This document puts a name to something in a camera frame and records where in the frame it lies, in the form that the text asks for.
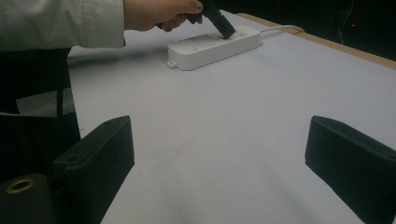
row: white power strip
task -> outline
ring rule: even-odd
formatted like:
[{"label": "white power strip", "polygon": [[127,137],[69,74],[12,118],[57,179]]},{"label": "white power strip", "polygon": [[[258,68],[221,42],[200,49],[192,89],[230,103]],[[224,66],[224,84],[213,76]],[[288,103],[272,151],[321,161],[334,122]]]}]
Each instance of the white power strip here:
[{"label": "white power strip", "polygon": [[167,65],[170,68],[193,70],[262,45],[260,31],[246,26],[234,28],[236,32],[229,39],[215,32],[169,44]]}]

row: hand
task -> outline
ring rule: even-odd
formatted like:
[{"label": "hand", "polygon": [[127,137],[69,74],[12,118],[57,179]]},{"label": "hand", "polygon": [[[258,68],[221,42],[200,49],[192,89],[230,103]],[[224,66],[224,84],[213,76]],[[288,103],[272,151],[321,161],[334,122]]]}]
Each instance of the hand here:
[{"label": "hand", "polygon": [[162,23],[170,32],[187,19],[186,14],[201,12],[203,5],[197,0],[123,0],[123,8],[125,30],[147,31]]}]

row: table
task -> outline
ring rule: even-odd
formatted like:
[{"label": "table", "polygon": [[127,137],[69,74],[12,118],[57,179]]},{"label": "table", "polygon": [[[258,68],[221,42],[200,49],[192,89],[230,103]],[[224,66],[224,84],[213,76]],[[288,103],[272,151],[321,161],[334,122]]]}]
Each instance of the table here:
[{"label": "table", "polygon": [[103,223],[361,223],[304,164],[309,121],[338,119],[396,148],[395,70],[279,31],[192,71],[165,65],[168,43],[213,31],[205,20],[127,32],[124,49],[72,49],[81,136],[132,118],[136,165]]}]

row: sleeve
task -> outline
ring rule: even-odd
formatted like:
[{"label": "sleeve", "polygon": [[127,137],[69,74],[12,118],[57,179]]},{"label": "sleeve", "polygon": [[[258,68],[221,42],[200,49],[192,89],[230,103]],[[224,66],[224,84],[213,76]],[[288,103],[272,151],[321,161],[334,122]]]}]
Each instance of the sleeve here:
[{"label": "sleeve", "polygon": [[0,51],[122,48],[122,0],[0,1]]}]

